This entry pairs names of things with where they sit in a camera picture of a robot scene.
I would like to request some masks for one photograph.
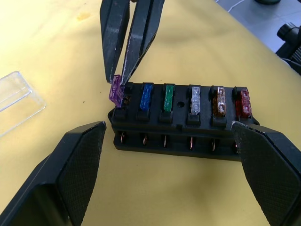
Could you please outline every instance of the blade fuse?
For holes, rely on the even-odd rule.
[[[200,104],[200,88],[197,86],[193,86],[191,89],[192,97],[191,97],[191,114],[198,114],[201,112],[201,104]]]
[[[150,109],[152,87],[153,87],[152,83],[144,84],[143,93],[140,102],[140,109],[143,112],[147,112]]]
[[[116,105],[116,107],[121,107],[123,100],[124,87],[120,84],[121,76],[114,75],[110,89],[109,100],[111,100]]]
[[[250,101],[250,94],[248,89],[242,89],[238,99],[235,101],[236,115],[242,118],[249,118],[252,116],[252,108]]]
[[[213,98],[213,114],[216,116],[226,115],[226,97],[224,87],[217,87],[216,96]]]
[[[166,85],[165,91],[165,100],[164,100],[164,111],[171,112],[173,107],[173,95],[174,95],[174,86],[173,85]]]

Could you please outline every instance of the tiled floor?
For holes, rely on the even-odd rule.
[[[219,0],[218,4],[228,11],[237,2],[239,0]],[[277,37],[279,28],[287,22],[301,25],[301,3],[297,0],[281,0],[270,6],[245,0],[230,13],[274,52],[284,43]]]

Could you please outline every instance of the yellow table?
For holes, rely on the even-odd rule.
[[[100,5],[1,1],[0,74],[20,70],[47,107],[0,139],[0,212],[66,131],[105,120],[83,226],[267,226],[241,163],[114,148]],[[255,118],[301,148],[301,77],[214,0],[166,0],[157,37],[131,81],[247,86]]]

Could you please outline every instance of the purple fuse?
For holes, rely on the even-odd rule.
[[[119,74],[114,75],[112,80],[112,86],[109,94],[109,99],[116,105],[116,107],[121,107],[123,100],[124,87],[120,86],[121,76]]]

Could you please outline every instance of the fuse box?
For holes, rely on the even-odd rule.
[[[246,87],[128,82],[108,117],[119,150],[239,161],[233,121],[257,124]]]

